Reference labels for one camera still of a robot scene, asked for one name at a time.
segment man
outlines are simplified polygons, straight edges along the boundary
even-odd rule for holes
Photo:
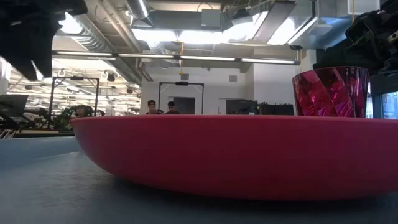
[[[167,112],[166,114],[180,114],[180,112],[178,112],[175,108],[175,104],[173,101],[170,101],[169,103],[167,103],[167,106],[169,106],[169,112]]]
[[[156,109],[156,102],[154,100],[148,101],[149,112],[146,114],[164,114],[162,110]]]

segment person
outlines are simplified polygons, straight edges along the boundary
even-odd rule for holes
[[[149,112],[146,114],[164,114],[162,110],[156,109],[156,102],[154,100],[148,101]]]
[[[169,111],[166,114],[180,114],[175,108],[175,104],[173,101],[170,101],[167,103],[167,106],[169,107]]]

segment red bowl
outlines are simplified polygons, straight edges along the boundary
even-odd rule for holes
[[[98,166],[161,189],[262,200],[398,190],[398,121],[147,115],[74,119],[72,126]]]

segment gray door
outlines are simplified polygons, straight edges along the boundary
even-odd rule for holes
[[[174,97],[173,100],[180,114],[195,114],[195,98]]]

